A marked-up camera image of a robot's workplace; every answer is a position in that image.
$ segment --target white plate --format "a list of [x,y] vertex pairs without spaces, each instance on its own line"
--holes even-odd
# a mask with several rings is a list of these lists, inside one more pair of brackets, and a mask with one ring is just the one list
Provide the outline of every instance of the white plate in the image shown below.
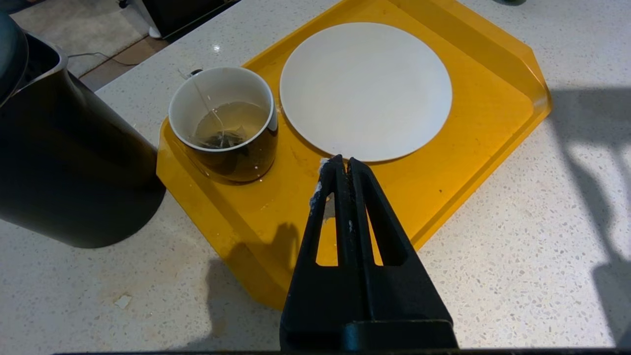
[[317,148],[375,162],[427,144],[447,120],[452,91],[442,61],[418,38],[379,23],[345,23],[295,49],[280,99]]

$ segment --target quartz countertop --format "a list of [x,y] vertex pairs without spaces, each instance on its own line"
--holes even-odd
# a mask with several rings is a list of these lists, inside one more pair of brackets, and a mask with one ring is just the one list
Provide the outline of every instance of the quartz countertop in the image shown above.
[[[180,71],[241,65],[335,3],[242,1],[97,94],[155,145]],[[631,3],[462,3],[533,48],[554,110],[418,253],[459,344],[629,344]],[[278,348],[280,312],[245,293],[169,193],[113,246],[1,221],[0,243],[1,354]]]

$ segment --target floor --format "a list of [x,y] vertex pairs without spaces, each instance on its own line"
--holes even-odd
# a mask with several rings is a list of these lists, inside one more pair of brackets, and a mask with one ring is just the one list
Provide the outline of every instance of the floor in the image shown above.
[[80,80],[92,91],[97,91],[134,67],[116,61],[125,64],[139,64],[168,45],[166,40],[153,39],[147,36],[118,53],[112,59],[85,73],[80,77]]

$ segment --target power cord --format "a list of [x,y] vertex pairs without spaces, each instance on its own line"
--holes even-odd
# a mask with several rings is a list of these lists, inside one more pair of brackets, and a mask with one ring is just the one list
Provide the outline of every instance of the power cord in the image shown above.
[[117,62],[120,65],[124,65],[124,66],[136,66],[140,63],[123,63],[123,62],[119,62],[116,59],[114,59],[113,57],[110,57],[106,54],[103,54],[101,52],[91,52],[91,53],[79,53],[79,54],[72,54],[70,56],[68,56],[68,58],[72,58],[72,57],[82,57],[82,56],[103,56],[106,57],[107,60],[113,60],[115,62]]

